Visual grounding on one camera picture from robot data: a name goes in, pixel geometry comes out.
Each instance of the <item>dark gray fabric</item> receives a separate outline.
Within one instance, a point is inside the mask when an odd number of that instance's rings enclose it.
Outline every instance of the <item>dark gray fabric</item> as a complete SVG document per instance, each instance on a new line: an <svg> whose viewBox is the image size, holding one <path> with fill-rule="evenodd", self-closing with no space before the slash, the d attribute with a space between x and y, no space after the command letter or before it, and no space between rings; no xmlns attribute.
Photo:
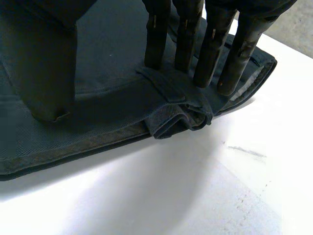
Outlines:
<svg viewBox="0 0 313 235"><path fill-rule="evenodd" d="M233 37L227 39L212 84L199 89L193 85L192 75L206 22L201 22L196 53L186 75L173 65L179 23L175 11L171 15L161 69L143 66L147 17L141 0L99 0L78 21L73 117L57 125L37 122L15 95L0 40L1 179L18 177L148 136L163 139L187 129L203 128L213 116L247 101L277 63L257 48L237 90L256 70L262 68L261 72L240 97L229 101L231 97L219 95L215 87ZM9 29L1 30L0 34L5 34Z"/></svg>

